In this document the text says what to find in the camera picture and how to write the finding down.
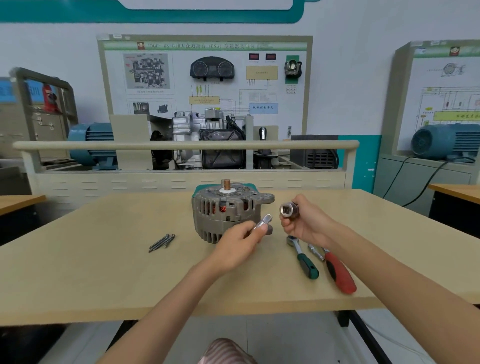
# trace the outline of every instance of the white wall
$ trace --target white wall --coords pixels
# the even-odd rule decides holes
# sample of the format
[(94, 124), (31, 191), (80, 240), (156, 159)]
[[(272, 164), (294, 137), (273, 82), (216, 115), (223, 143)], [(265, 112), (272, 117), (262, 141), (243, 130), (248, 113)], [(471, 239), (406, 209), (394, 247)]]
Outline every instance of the white wall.
[(0, 76), (25, 67), (65, 79), (80, 120), (102, 122), (98, 33), (313, 35), (308, 133), (380, 134), (394, 51), (411, 40), (479, 39), (479, 13), (479, 0), (322, 0), (306, 3), (296, 24), (0, 24)]

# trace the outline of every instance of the teal wall trim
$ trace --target teal wall trim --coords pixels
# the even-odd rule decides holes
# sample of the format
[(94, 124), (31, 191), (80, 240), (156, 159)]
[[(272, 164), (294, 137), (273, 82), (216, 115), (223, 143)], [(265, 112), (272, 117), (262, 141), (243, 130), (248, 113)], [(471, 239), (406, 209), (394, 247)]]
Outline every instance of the teal wall trim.
[(130, 10), (117, 0), (0, 0), (0, 23), (251, 23), (290, 24), (305, 1), (288, 10)]
[[(339, 135), (339, 140), (358, 140), (355, 171), (353, 173), (353, 188), (373, 193), (375, 174), (377, 173), (378, 153), (380, 151), (381, 135)], [(344, 150), (338, 151), (340, 166), (343, 166)]]

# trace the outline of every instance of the red object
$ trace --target red object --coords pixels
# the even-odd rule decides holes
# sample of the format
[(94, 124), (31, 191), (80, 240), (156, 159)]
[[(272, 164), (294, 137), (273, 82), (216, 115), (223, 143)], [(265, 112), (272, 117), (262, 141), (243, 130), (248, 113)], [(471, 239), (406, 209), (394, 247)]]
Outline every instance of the red object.
[(60, 109), (57, 105), (57, 95), (52, 91), (52, 88), (48, 84), (43, 84), (42, 87), (43, 102), (45, 104), (44, 109), (46, 112), (57, 113)]
[(357, 286), (350, 275), (347, 267), (334, 255), (333, 253), (325, 254), (325, 261), (327, 263), (328, 272), (335, 281), (336, 286), (346, 294), (354, 294), (357, 291)]

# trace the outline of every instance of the blue label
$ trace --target blue label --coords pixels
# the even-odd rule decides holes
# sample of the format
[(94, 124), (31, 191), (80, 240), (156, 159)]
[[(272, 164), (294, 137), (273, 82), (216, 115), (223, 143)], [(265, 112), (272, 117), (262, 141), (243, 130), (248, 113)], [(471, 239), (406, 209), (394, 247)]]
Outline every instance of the blue label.
[(278, 114), (278, 104), (248, 104), (251, 115)]
[[(42, 83), (37, 81), (27, 81), (27, 84), (30, 89), (32, 102), (43, 102)], [(2, 102), (16, 102), (12, 83), (9, 80), (0, 80), (0, 103)]]

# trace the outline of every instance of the alternator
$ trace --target alternator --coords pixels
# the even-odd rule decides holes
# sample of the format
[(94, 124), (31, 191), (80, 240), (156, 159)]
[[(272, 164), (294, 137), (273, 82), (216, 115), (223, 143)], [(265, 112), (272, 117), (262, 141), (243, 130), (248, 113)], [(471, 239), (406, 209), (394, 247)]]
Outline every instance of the alternator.
[(253, 184), (223, 180), (222, 185), (202, 187), (198, 186), (192, 196), (193, 222), (200, 237), (213, 244), (234, 225), (260, 222), (261, 205), (275, 201), (274, 195), (258, 192)]

